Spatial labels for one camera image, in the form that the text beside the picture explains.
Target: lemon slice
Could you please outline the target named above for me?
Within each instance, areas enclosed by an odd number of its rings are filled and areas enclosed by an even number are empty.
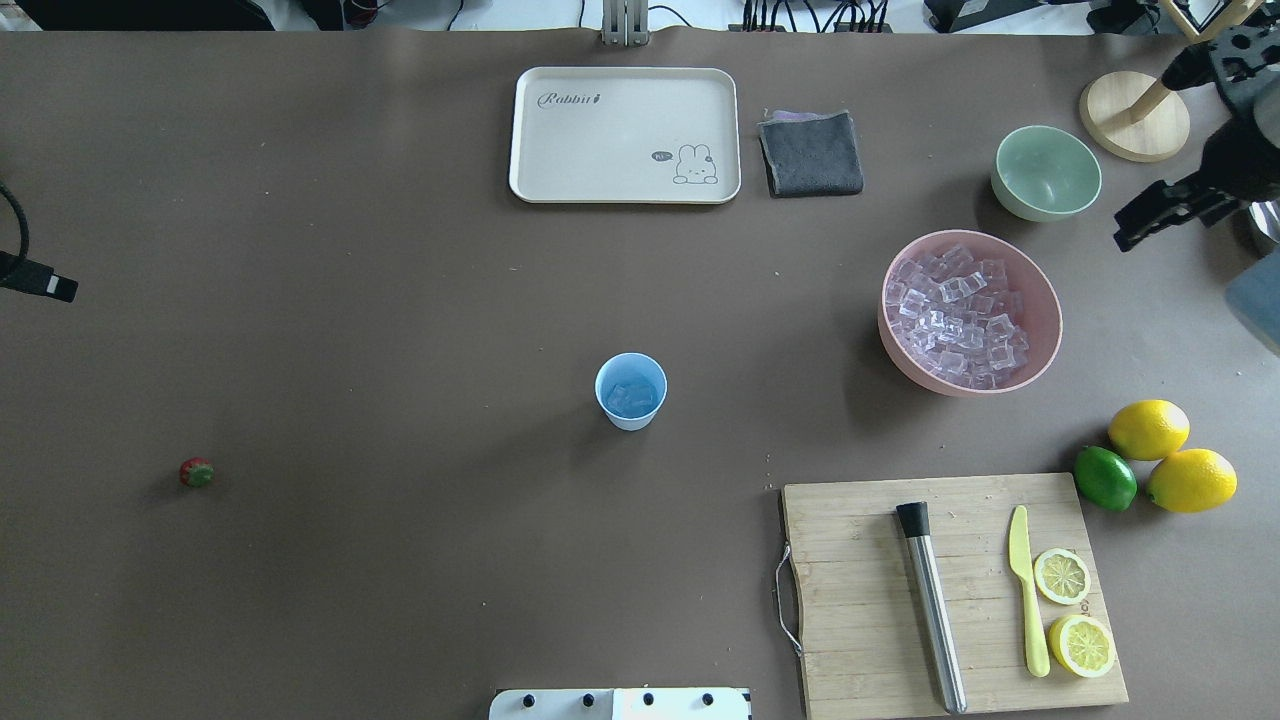
[[[1053,657],[1082,678],[1101,678],[1116,664],[1116,646],[1106,625],[1087,615],[1065,615],[1048,628]]]
[[[1055,547],[1036,559],[1036,587],[1059,605],[1075,605],[1089,594],[1089,570],[1080,556]]]

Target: tabletop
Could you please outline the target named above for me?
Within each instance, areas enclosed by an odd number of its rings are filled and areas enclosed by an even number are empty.
[[[1083,87],[1178,42],[0,33],[0,178],[32,258],[81,283],[0,293],[0,716],[483,717],[503,688],[704,684],[800,717],[781,487],[1069,470],[1144,397],[1187,410],[1238,497],[1085,505],[1130,702],[1025,716],[1274,716],[1280,361],[1222,301],[1254,256],[1233,223],[1110,238],[1198,165],[1221,102],[1181,94],[1165,163],[1089,142],[1103,191],[1076,218],[1019,220],[987,184],[1006,133],[1085,137]],[[723,69],[737,197],[524,204],[536,65]],[[772,199],[771,109],[847,109],[865,191]],[[1032,386],[947,398],[884,354],[879,279],[943,228],[1057,290]],[[636,433],[591,393],[628,350],[669,379]],[[216,468],[198,491],[193,455]]]

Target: wooden round base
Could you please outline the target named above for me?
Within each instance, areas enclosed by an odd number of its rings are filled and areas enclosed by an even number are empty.
[[[1108,73],[1080,94],[1080,120],[1093,140],[1135,163],[1172,158],[1187,143],[1190,115],[1176,92],[1170,92],[1146,118],[1133,122],[1129,108],[1156,78],[1130,70]]]

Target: wooden cutting board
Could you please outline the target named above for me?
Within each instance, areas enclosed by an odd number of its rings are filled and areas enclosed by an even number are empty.
[[[1044,626],[1087,612],[1112,628],[1070,474],[791,484],[782,503],[809,720],[946,715],[895,514],[915,501],[929,503],[970,714],[1129,701],[1119,661],[1096,679],[1076,678],[1056,660],[1046,678],[1027,671],[1021,591],[1009,569],[1014,506],[1027,506],[1033,559],[1065,547],[1093,575],[1082,605],[1039,598]]]

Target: dark gray cloth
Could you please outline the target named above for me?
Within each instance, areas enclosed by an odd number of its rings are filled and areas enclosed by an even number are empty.
[[[863,167],[849,110],[831,115],[777,113],[759,123],[760,146],[776,197],[858,195]]]

